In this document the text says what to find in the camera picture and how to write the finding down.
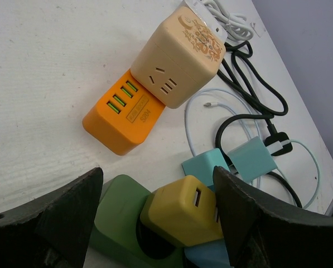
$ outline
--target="teal plug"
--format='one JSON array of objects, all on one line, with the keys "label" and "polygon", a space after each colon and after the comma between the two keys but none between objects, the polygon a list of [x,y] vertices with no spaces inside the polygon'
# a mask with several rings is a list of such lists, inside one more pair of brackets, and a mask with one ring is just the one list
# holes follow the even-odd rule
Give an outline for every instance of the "teal plug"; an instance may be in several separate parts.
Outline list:
[{"label": "teal plug", "polygon": [[213,169],[221,166],[229,171],[226,161],[219,149],[212,149],[182,163],[185,175],[193,175],[209,189],[215,191],[213,186]]},{"label": "teal plug", "polygon": [[227,155],[246,183],[278,168],[271,152],[259,137],[254,137]]}]

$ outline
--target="black power cord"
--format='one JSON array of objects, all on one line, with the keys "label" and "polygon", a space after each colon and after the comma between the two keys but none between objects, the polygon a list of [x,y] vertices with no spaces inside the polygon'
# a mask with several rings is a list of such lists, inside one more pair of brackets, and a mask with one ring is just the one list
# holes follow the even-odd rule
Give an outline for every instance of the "black power cord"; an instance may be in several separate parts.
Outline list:
[{"label": "black power cord", "polygon": [[[241,49],[245,46],[248,49],[248,53],[242,52],[242,51],[239,50],[239,49]],[[250,106],[252,106],[256,111],[258,111],[260,113],[260,115],[239,114],[237,116],[230,117],[218,129],[216,139],[215,139],[215,145],[216,145],[216,148],[219,148],[220,151],[222,152],[223,156],[225,157],[225,160],[226,160],[227,164],[230,165],[231,161],[226,156],[226,153],[223,151],[222,146],[221,146],[222,134],[223,134],[224,130],[226,129],[226,127],[230,123],[232,123],[236,120],[239,120],[239,119],[263,119],[263,120],[266,121],[267,128],[268,128],[268,131],[270,133],[270,137],[268,137],[268,138],[272,138],[271,140],[273,142],[274,140],[279,140],[280,136],[283,137],[283,135],[285,133],[281,132],[282,135],[280,135],[280,133],[277,132],[277,129],[276,129],[275,125],[271,122],[271,119],[274,118],[274,116],[284,116],[284,115],[286,115],[289,111],[289,107],[288,107],[288,104],[287,104],[286,100],[283,98],[283,96],[279,92],[277,92],[274,88],[272,88],[266,81],[264,81],[264,79],[258,74],[257,70],[254,68],[252,63],[248,60],[253,55],[253,49],[252,49],[252,47],[251,47],[251,45],[248,41],[245,41],[245,42],[243,42],[243,43],[241,43],[237,46],[231,46],[229,43],[226,42],[225,47],[226,47],[227,52],[231,52],[231,62],[234,65],[238,74],[241,76],[243,82],[245,83],[245,85],[248,89],[248,92],[245,91],[242,88],[242,86],[238,82],[237,78],[235,77],[234,73],[232,72],[231,68],[229,67],[229,65],[227,64],[225,59],[222,60],[222,65],[224,66],[224,68],[227,71],[230,78],[228,78],[221,70],[218,70],[217,75],[227,85],[229,85],[236,92],[238,92]],[[247,79],[247,77],[245,76],[245,74],[243,73],[241,68],[239,67],[239,65],[237,63],[237,58],[242,59],[248,65],[248,67],[250,68],[250,70],[252,71],[254,76],[258,79],[258,81],[265,88],[267,88],[274,96],[276,96],[279,99],[279,101],[283,105],[283,111],[275,111],[275,110],[265,106],[263,103],[260,102],[260,100],[257,97],[252,85],[250,84],[249,80]],[[291,150],[292,150],[292,145],[289,144],[287,150],[285,150],[283,153],[289,152]]]},{"label": "black power cord", "polygon": [[279,174],[272,172],[272,171],[269,172],[267,175],[278,180],[278,182],[280,182],[289,191],[289,193],[291,194],[291,196],[293,197],[293,199],[296,203],[296,206],[298,206],[299,208],[302,208],[302,204],[301,204],[301,201],[300,201],[298,195],[295,193],[293,188],[291,188],[290,184],[288,184],[288,182],[283,177],[281,177]]}]

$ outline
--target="green usb port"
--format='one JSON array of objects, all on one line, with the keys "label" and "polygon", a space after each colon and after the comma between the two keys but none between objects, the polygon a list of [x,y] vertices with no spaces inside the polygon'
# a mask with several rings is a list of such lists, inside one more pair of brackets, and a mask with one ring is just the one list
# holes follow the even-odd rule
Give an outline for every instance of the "green usb port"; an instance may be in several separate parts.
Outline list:
[{"label": "green usb port", "polygon": [[127,91],[126,90],[126,88],[125,87],[121,87],[120,88],[128,97],[130,97],[130,98],[133,98],[133,95],[129,92],[129,91]]},{"label": "green usb port", "polygon": [[120,113],[120,110],[111,102],[108,102],[107,105],[116,113]]},{"label": "green usb port", "polygon": [[127,85],[130,86],[130,88],[133,89],[135,92],[138,91],[138,89],[136,87],[134,87],[131,82],[127,81]]},{"label": "green usb port", "polygon": [[126,103],[123,102],[122,99],[120,99],[117,95],[114,95],[113,98],[114,98],[117,102],[119,102],[119,104],[120,104],[121,106],[124,107],[124,106],[126,105]]}]

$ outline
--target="outlet slot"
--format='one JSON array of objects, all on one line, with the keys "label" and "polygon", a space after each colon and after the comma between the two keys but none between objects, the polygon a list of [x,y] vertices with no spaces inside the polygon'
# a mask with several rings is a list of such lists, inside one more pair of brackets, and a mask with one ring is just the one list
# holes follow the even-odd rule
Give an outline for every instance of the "outlet slot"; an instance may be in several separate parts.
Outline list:
[{"label": "outlet slot", "polygon": [[218,207],[215,208],[214,219],[215,219],[215,222],[218,222],[220,220],[220,216],[218,214]]},{"label": "outlet slot", "polygon": [[172,80],[171,78],[169,78],[169,80],[168,80],[169,82],[170,82],[170,84],[172,84],[174,87],[175,86],[177,86],[177,84],[175,83],[175,81],[174,80]]},{"label": "outlet slot", "polygon": [[120,88],[128,97],[133,98],[133,94],[126,90],[125,87]]},{"label": "outlet slot", "polygon": [[127,104],[123,102],[121,98],[119,98],[117,95],[113,96],[113,99],[115,99],[121,106],[125,107]]},{"label": "outlet slot", "polygon": [[154,82],[154,79],[152,78],[152,76],[150,75],[149,76],[149,79],[150,79],[150,82],[154,85],[155,84],[155,82]]},{"label": "outlet slot", "polygon": [[169,84],[165,83],[165,86],[166,86],[169,90],[172,90],[172,87],[169,86]]},{"label": "outlet slot", "polygon": [[163,74],[165,73],[165,70],[160,69],[160,68],[158,68],[158,67],[156,67],[155,70],[158,71],[159,73],[163,73]]},{"label": "outlet slot", "polygon": [[194,196],[194,205],[196,207],[199,206],[200,197],[201,197],[201,190],[199,188],[196,188],[196,192],[195,192],[195,196]]},{"label": "outlet slot", "polygon": [[161,91],[163,91],[165,94],[168,94],[168,91],[163,87],[161,87]]},{"label": "outlet slot", "polygon": [[120,110],[117,108],[117,106],[115,106],[112,102],[107,102],[107,105],[113,110],[115,111],[117,114],[120,113]]},{"label": "outlet slot", "polygon": [[137,89],[137,88],[136,88],[131,82],[127,81],[127,85],[128,85],[133,91],[135,91],[135,92],[138,91],[138,89]]}]

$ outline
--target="light blue charger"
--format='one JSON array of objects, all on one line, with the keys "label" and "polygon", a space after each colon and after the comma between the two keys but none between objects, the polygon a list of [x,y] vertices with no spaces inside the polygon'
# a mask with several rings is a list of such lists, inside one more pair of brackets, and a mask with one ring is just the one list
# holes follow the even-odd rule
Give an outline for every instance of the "light blue charger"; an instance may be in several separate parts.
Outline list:
[{"label": "light blue charger", "polygon": [[186,258],[199,268],[231,268],[224,240],[186,247]]},{"label": "light blue charger", "polygon": [[227,155],[246,183],[278,168],[258,136],[233,149]]},{"label": "light blue charger", "polygon": [[228,165],[218,148],[196,155],[182,163],[185,175],[195,176],[212,191],[215,191],[212,179],[215,166],[222,166],[229,171]]}]

